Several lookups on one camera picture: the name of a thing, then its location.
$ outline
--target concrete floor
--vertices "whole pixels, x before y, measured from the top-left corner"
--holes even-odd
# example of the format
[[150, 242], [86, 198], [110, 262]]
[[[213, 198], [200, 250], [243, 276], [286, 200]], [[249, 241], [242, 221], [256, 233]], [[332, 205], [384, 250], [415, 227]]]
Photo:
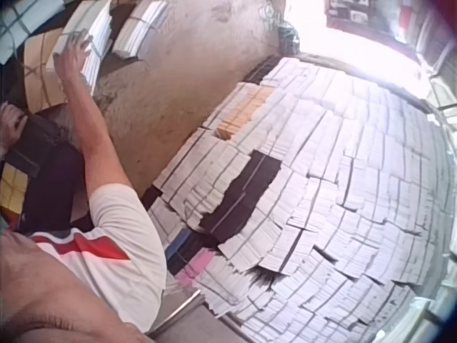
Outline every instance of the concrete floor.
[[147, 59], [101, 78], [96, 91], [140, 194], [236, 83], [278, 48], [265, 14], [272, 1], [170, 2]]

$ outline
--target paper stack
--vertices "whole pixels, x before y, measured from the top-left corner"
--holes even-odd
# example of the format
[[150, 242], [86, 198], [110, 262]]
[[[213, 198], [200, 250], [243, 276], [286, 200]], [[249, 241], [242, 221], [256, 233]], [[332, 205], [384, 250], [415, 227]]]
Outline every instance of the paper stack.
[[72, 33], [81, 32], [84, 29], [87, 30], [88, 35], [92, 36], [93, 39], [90, 46], [91, 53], [83, 66], [81, 74], [85, 78], [91, 94], [94, 94], [100, 63], [104, 57], [106, 43], [111, 33], [110, 3], [111, 0], [82, 1], [66, 24], [46, 64], [47, 71], [55, 71], [52, 55], [55, 53], [60, 54], [64, 50], [66, 41]]
[[141, 0], [126, 20], [113, 45], [113, 52], [123, 59], [135, 57], [143, 41], [165, 11], [168, 3], [157, 0]]

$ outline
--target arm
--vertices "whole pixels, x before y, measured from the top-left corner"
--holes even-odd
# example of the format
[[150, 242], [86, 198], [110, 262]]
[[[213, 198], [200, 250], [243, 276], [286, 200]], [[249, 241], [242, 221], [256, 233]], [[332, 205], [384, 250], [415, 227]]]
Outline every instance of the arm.
[[95, 189], [105, 184], [131, 187], [131, 183], [119, 162], [104, 118], [81, 78], [88, 56], [85, 50], [90, 44], [90, 40], [84, 41], [85, 36], [86, 32], [70, 36], [62, 54], [54, 55], [54, 65], [84, 155], [86, 188], [90, 198]]

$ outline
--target red stripe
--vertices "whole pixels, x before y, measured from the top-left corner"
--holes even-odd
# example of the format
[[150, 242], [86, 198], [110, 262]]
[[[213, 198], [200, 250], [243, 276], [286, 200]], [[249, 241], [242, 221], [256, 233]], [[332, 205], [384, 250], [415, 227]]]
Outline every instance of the red stripe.
[[75, 234], [74, 239], [68, 243], [56, 243], [45, 236], [33, 236], [35, 243], [49, 243], [55, 248], [59, 255], [69, 252], [90, 252], [91, 254], [104, 259], [129, 259], [127, 254], [109, 237], [99, 237], [88, 240], [82, 234]]

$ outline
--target bright light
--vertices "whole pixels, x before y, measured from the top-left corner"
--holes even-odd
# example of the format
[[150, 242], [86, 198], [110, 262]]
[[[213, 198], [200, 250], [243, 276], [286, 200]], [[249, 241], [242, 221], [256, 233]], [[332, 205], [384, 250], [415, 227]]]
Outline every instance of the bright light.
[[441, 124], [437, 120], [435, 114], [427, 114], [427, 120], [431, 123], [434, 123], [436, 126], [441, 126]]
[[326, 28], [323, 0], [287, 0], [285, 20], [297, 30], [302, 52], [337, 59], [419, 99], [431, 85], [419, 63], [376, 41]]
[[386, 333], [383, 330], [379, 330], [376, 334], [376, 338], [374, 339], [373, 343], [380, 341], [386, 336]]

